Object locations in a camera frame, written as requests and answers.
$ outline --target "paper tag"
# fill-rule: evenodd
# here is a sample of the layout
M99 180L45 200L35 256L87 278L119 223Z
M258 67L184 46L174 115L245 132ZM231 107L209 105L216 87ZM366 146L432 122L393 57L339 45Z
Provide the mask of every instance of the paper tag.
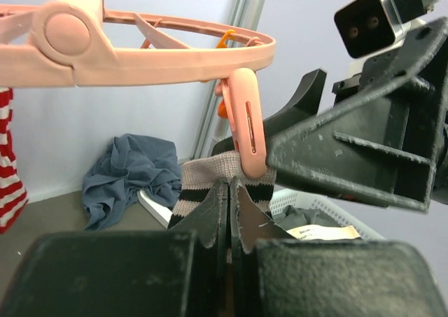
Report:
M359 233L352 225L347 227L325 227L320 225L305 225L287 231L299 240L340 240L356 239Z

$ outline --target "striped sock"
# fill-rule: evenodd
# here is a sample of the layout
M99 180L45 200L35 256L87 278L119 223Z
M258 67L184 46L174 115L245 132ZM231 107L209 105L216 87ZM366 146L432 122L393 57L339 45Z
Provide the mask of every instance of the striped sock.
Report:
M267 168L265 175L259 179L250 179L244 175L241 158L237 151L186 162L182 166L182 191L173 209L168 229L185 218L202 203L214 182L219 178L230 181L238 177L246 186L252 201L271 216L269 202L274 192L275 170Z

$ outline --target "laundry basket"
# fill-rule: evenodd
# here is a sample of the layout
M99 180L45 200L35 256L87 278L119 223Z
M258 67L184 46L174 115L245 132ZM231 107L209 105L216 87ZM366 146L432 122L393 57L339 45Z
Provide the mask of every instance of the laundry basket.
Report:
M360 237L364 240L381 240L384 237L366 224L362 223L348 212L344 211L338 205L330 201L327 197L315 195L312 193L284 189L274 192L269 204L271 213L274 217L283 212L288 205L301 209L318 209L328 214L342 227L353 225L358 231Z

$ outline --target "red and white striped cloth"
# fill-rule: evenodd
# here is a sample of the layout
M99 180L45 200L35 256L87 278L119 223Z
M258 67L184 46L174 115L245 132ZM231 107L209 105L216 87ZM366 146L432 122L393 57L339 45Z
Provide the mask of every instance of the red and white striped cloth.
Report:
M17 175L10 123L13 90L0 87L0 234L19 216L28 202L27 191Z

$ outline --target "floor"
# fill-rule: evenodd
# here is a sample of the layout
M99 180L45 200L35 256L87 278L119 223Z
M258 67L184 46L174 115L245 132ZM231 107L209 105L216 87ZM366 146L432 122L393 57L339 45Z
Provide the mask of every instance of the floor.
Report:
M14 225L0 235L0 301L25 251L43 234L83 230L87 218L81 193L73 192L27 205ZM164 230L142 205L131 205L122 220L107 230Z

